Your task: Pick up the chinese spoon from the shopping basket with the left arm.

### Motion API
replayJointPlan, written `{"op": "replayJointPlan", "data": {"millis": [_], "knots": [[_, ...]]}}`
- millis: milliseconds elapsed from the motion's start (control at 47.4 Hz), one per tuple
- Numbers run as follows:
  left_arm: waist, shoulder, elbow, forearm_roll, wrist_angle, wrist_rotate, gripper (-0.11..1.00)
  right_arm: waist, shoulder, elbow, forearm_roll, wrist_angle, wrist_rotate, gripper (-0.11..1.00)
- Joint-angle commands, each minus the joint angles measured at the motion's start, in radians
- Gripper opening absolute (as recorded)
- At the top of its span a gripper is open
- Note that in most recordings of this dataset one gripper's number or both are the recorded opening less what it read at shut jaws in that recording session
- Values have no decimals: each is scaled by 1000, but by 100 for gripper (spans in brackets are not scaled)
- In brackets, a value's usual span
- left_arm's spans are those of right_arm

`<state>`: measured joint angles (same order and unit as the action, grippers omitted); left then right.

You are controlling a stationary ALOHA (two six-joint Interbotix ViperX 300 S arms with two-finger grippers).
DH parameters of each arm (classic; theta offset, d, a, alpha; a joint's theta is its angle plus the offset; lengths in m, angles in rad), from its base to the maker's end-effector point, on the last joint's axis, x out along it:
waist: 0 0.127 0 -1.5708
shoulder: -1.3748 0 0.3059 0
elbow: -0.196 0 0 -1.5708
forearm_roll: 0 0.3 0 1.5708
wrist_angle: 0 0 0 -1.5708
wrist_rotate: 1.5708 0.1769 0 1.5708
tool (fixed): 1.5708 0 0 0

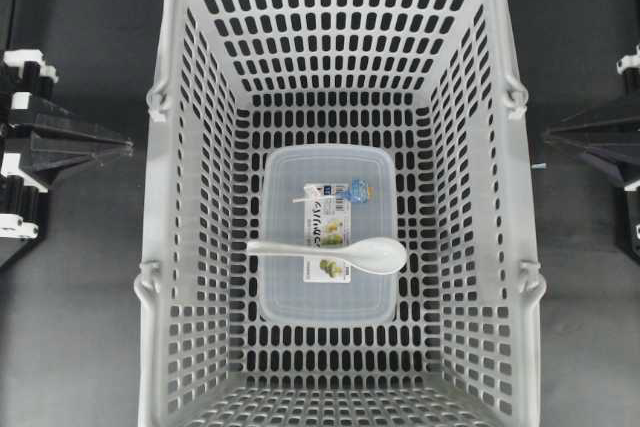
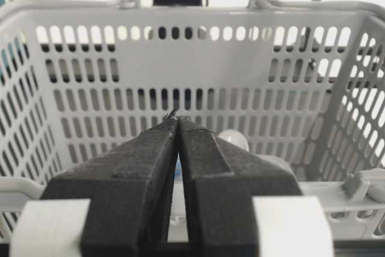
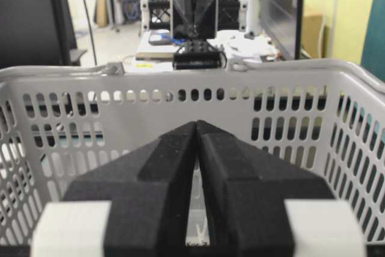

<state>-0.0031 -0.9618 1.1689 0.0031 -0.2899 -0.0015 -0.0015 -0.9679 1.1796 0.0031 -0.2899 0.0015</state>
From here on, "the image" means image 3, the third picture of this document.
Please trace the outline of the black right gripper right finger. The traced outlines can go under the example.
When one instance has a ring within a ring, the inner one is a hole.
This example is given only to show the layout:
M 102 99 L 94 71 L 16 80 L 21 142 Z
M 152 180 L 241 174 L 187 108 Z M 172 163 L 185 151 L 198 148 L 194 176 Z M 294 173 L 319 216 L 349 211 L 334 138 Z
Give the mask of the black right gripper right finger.
M 366 256 L 350 205 L 325 179 L 197 122 L 210 225 L 237 256 Z

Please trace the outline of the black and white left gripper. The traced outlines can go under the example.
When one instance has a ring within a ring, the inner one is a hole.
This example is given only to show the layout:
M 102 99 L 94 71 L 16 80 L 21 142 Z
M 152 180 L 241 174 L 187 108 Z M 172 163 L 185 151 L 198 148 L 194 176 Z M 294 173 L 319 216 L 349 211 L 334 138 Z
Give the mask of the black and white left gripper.
M 225 53 L 206 40 L 247 27 L 247 0 L 141 0 L 140 8 L 142 31 L 164 29 L 188 40 L 173 54 L 173 69 L 225 68 Z

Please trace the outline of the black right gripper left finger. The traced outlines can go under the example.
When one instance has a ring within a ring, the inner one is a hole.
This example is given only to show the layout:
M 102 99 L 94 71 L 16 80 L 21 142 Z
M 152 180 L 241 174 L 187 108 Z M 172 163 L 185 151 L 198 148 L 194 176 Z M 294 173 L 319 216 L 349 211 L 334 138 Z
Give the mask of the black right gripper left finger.
M 185 245 L 197 147 L 188 122 L 75 178 L 48 203 L 32 256 L 161 256 Z

